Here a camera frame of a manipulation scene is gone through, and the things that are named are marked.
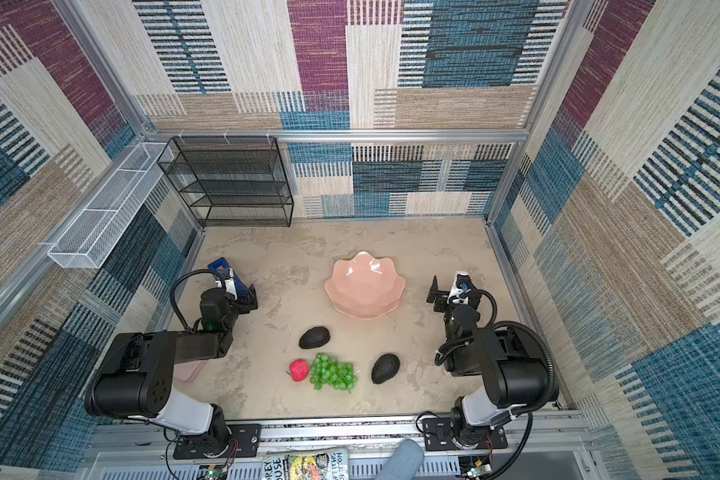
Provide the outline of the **dark fake avocado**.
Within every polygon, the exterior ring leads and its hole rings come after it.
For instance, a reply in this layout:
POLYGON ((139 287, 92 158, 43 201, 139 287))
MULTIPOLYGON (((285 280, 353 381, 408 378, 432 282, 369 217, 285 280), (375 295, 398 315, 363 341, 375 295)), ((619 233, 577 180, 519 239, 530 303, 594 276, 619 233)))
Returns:
POLYGON ((394 378, 399 372, 401 361, 393 353, 381 355, 373 365, 371 380, 375 385, 380 385, 394 378))
POLYGON ((304 350, 317 349, 326 345, 331 339, 328 328, 316 326, 304 332, 298 341, 298 346, 304 350))

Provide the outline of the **green fake grape bunch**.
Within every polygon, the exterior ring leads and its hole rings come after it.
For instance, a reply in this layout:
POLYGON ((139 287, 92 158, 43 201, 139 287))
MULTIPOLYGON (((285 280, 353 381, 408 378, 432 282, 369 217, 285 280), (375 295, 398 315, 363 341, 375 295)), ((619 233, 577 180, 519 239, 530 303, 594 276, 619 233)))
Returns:
POLYGON ((310 366, 309 381, 315 390, 333 388, 338 391, 351 392, 357 383, 354 365, 340 361, 338 358, 318 353, 310 366))

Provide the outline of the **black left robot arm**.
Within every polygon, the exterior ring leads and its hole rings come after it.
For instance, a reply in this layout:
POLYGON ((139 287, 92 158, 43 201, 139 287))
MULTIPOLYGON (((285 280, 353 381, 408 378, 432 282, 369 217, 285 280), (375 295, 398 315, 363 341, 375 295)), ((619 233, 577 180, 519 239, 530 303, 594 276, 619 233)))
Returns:
POLYGON ((231 464, 258 453, 261 427, 228 424, 223 409, 196 400, 174 386, 178 365, 223 358, 238 318, 258 307, 254 286, 229 267, 205 269, 214 287, 199 300, 200 317, 189 323, 169 291, 179 331, 121 333, 113 338, 85 394, 89 415, 157 425, 176 436, 172 458, 231 464))

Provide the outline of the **pink container under arm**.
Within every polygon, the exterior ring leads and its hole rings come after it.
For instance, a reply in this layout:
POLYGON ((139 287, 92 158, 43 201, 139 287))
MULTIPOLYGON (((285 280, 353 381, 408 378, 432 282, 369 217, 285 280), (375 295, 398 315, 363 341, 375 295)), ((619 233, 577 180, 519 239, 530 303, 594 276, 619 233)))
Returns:
POLYGON ((176 364, 173 368, 173 379, 181 383, 191 383, 201 373, 205 364, 204 360, 176 364))

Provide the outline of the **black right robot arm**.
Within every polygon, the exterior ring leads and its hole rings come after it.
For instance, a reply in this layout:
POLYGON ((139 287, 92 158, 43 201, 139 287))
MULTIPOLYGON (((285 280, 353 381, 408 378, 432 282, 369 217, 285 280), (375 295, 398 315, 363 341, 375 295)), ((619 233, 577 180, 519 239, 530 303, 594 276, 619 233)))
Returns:
POLYGON ((445 342, 435 364, 454 377, 479 377, 482 385, 457 398, 448 415, 417 418, 425 449, 506 448, 506 425, 558 398, 550 348, 532 328, 499 321, 494 296, 475 287, 465 272, 455 274, 448 291, 433 280, 426 302, 443 315, 445 342))

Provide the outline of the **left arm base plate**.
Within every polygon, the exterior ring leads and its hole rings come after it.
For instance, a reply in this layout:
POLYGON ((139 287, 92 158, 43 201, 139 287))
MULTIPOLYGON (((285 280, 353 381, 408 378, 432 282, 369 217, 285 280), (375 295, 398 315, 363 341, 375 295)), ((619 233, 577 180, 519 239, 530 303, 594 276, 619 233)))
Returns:
POLYGON ((180 436, 172 453, 173 460, 212 460, 253 458, 257 455, 262 425, 230 424, 220 434, 180 436))

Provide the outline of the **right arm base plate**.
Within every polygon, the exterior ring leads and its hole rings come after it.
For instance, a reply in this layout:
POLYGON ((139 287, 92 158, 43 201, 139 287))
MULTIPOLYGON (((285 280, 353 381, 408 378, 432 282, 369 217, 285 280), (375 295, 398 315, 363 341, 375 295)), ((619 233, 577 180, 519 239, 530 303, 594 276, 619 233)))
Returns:
POLYGON ((450 418, 423 415, 415 420, 423 435, 427 451, 505 449, 508 441, 503 431, 489 427, 457 425, 450 418))

